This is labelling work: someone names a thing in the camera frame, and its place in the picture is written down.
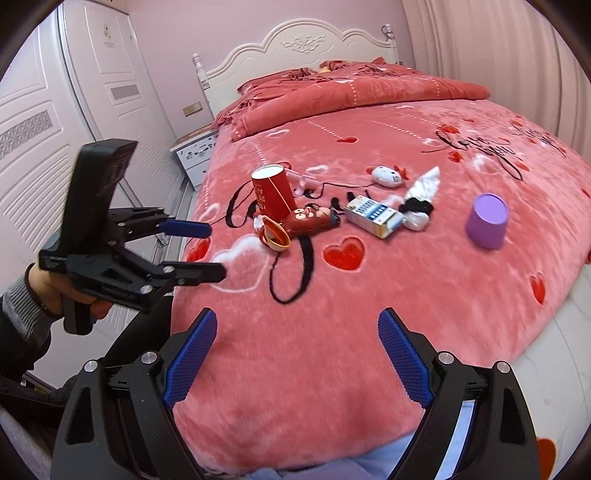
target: red cup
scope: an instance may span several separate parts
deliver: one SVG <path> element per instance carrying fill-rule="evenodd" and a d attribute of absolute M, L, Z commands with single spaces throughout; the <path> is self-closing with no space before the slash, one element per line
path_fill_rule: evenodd
<path fill-rule="evenodd" d="M 297 208 L 282 165 L 265 165 L 252 172 L 251 178 L 262 215 L 280 223 Z"/>

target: person's leg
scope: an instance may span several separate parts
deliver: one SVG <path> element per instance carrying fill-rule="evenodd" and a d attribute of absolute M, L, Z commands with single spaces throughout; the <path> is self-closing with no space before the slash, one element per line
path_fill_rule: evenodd
<path fill-rule="evenodd" d="M 158 352 L 170 337 L 172 296 L 164 297 L 149 314 L 138 313 L 102 360 L 105 367 L 134 362 L 142 353 Z"/>

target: blue textured pad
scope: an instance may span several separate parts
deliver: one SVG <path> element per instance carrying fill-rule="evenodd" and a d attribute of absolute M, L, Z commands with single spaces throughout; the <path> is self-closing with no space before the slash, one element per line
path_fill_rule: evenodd
<path fill-rule="evenodd" d="M 187 339 L 166 373 L 166 390 L 162 400 L 168 408 L 172 409 L 176 402 L 187 398 L 216 334 L 217 318 L 210 310 Z"/>
<path fill-rule="evenodd" d="M 208 238 L 212 235 L 212 227 L 206 223 L 188 222 L 184 220 L 166 220 L 160 225 L 160 232 L 171 236 L 188 238 Z"/>
<path fill-rule="evenodd" d="M 429 370 L 387 310 L 379 315 L 378 334 L 408 396 L 427 409 L 434 398 L 430 388 Z"/>

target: light blue fabric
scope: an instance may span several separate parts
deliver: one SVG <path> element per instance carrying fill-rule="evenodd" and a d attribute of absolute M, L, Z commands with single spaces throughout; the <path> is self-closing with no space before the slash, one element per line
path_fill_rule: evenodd
<path fill-rule="evenodd" d="M 436 480 L 446 480 L 453 475 L 470 427 L 473 408 L 473 401 L 464 402 L 462 405 L 452 442 Z M 412 438 L 413 434 L 409 434 L 360 457 L 335 460 L 301 472 L 277 472 L 271 468 L 265 468 L 247 475 L 247 478 L 249 480 L 335 480 L 342 478 L 347 480 L 386 480 L 402 458 L 402 454 Z"/>

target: metal screw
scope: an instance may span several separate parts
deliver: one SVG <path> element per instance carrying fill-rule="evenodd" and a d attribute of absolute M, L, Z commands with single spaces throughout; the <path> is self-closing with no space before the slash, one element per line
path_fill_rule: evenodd
<path fill-rule="evenodd" d="M 496 367 L 499 369 L 499 372 L 502 374 L 507 374 L 511 371 L 511 367 L 506 362 L 499 362 L 497 363 Z"/>
<path fill-rule="evenodd" d="M 158 359 L 158 354 L 156 352 L 146 352 L 142 355 L 142 363 L 149 365 L 153 364 Z"/>
<path fill-rule="evenodd" d="M 439 354 L 439 361 L 444 365 L 451 365 L 454 360 L 453 355 L 448 352 L 441 352 Z"/>
<path fill-rule="evenodd" d="M 89 362 L 86 362 L 84 365 L 84 370 L 86 372 L 93 372 L 95 371 L 99 366 L 99 363 L 96 360 L 90 360 Z"/>

